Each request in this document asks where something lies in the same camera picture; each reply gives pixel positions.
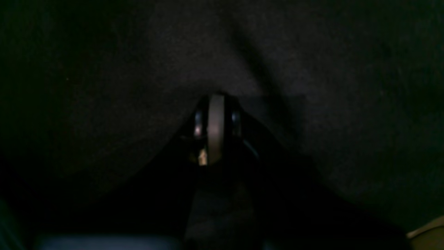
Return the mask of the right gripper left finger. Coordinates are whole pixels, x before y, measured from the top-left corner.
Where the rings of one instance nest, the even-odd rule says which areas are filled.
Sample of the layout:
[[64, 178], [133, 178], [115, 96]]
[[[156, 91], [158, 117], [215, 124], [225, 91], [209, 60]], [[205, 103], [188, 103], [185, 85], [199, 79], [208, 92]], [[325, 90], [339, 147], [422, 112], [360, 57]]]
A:
[[123, 185], [41, 234], [36, 250], [182, 250], [198, 182], [217, 164], [217, 95]]

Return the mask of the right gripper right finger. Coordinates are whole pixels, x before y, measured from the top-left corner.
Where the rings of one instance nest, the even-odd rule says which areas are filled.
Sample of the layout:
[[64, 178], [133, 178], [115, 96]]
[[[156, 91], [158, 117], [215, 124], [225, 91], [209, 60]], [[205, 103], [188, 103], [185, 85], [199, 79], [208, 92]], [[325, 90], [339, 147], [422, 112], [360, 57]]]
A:
[[405, 232], [339, 194], [301, 152], [289, 152], [235, 97], [222, 98], [223, 160], [246, 186], [270, 250], [411, 250]]

